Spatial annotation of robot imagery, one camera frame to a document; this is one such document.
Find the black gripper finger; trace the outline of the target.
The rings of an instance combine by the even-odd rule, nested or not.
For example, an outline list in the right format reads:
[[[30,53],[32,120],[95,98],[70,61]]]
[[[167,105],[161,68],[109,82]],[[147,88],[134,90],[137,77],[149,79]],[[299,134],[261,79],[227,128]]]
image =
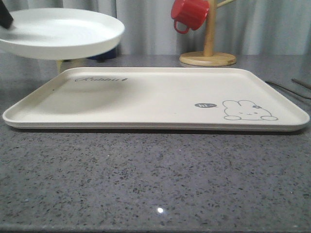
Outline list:
[[[0,0],[0,26],[5,29],[10,29],[12,24],[13,17],[11,16],[3,1]]]

